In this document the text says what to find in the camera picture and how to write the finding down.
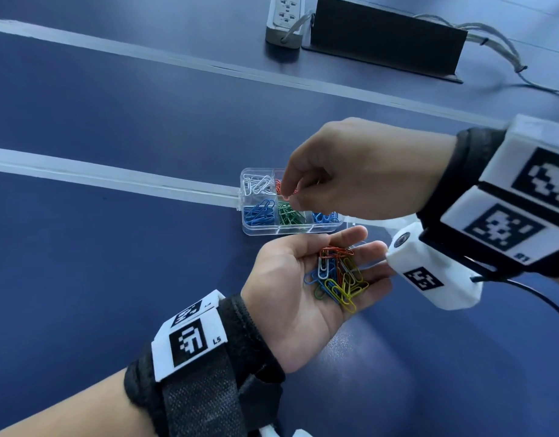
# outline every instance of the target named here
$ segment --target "plastic organizer box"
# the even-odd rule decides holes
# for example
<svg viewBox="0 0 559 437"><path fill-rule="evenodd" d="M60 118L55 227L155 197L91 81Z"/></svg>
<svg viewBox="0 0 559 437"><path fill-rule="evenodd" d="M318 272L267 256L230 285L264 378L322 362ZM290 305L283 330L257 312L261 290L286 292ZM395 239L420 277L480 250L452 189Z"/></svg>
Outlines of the plastic organizer box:
<svg viewBox="0 0 559 437"><path fill-rule="evenodd" d="M239 210L246 234L328 233L340 227L343 218L338 213L294 211L278 193L282 177L280 168L246 168L241 172Z"/></svg>

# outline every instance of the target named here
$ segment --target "power strip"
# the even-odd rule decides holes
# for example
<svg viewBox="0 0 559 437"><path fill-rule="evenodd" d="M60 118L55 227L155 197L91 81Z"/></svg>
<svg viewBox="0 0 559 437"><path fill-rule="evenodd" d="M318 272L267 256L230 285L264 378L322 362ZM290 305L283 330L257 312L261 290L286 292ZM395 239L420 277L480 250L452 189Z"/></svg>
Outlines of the power strip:
<svg viewBox="0 0 559 437"><path fill-rule="evenodd" d="M290 28L305 15L305 0L271 0L267 15L266 41L276 46L299 49L302 46L303 26L287 37Z"/></svg>

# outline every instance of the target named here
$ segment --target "blue table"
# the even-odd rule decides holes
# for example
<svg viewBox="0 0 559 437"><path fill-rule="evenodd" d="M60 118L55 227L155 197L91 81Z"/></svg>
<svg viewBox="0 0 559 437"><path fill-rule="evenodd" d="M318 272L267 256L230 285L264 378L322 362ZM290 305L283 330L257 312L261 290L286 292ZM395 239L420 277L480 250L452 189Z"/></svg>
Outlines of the blue table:
<svg viewBox="0 0 559 437"><path fill-rule="evenodd" d="M268 0L248 12L222 4L0 0L0 18L482 117L559 120L559 97L481 90L464 74L456 86L305 51L294 59L264 44ZM282 167L322 124L348 116L447 133L470 125L0 33L0 148L238 186L243 168ZM0 173L0 428L125 367L173 307L240 291L267 240L244 235L232 208ZM549 280L522 280L559 303ZM395 279L392 295L290 375L280 420L287 435L314 437L559 436L559 317L497 284L477 307L444 312Z"/></svg>

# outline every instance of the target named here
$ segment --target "black cable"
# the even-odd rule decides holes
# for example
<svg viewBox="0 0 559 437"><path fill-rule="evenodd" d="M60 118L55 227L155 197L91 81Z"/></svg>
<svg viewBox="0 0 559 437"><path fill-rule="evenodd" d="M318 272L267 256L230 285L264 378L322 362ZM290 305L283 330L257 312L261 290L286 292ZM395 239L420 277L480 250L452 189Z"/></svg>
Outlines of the black cable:
<svg viewBox="0 0 559 437"><path fill-rule="evenodd" d="M538 297L540 300L548 303L559 314L559 305L557 305L556 303L551 301L547 296L545 296L540 291L535 290L531 286L521 284L520 282L513 281L512 279L504 279L502 281L488 281L488 280L485 280L482 276L477 276L477 277L471 278L471 280L472 280L472 282L502 282L504 284L510 284L512 286L516 286L516 287L520 288L521 290L528 291L530 294L533 294L536 297Z"/></svg>

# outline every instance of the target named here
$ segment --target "white tape line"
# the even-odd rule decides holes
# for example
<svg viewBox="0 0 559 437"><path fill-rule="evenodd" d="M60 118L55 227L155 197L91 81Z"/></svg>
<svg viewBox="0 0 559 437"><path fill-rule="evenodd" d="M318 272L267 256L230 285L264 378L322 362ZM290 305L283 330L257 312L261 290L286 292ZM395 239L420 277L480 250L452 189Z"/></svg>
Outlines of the white tape line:
<svg viewBox="0 0 559 437"><path fill-rule="evenodd" d="M239 188L0 148L0 172L237 208Z"/></svg>
<svg viewBox="0 0 559 437"><path fill-rule="evenodd" d="M166 63L173 66L187 67L189 69L217 73L244 80L259 81L261 83L275 84L276 86L292 87L342 98L350 98L352 100L410 110L412 112L423 113L433 117L454 119L477 126L502 128L506 125L505 121L499 119L483 117L481 115L476 115L475 113L462 112L460 110L454 110L419 101L406 100L392 95L384 95L354 87L342 86L340 84L309 80L290 75L283 75L280 73L266 72L264 70L250 69L249 67L221 63L218 61L194 58L192 56L179 55L177 53L166 52L164 50L151 49L135 44L97 38L96 36L76 34L74 32L38 26L21 21L0 20L0 32L85 49L99 50L100 52L113 53L132 58Z"/></svg>

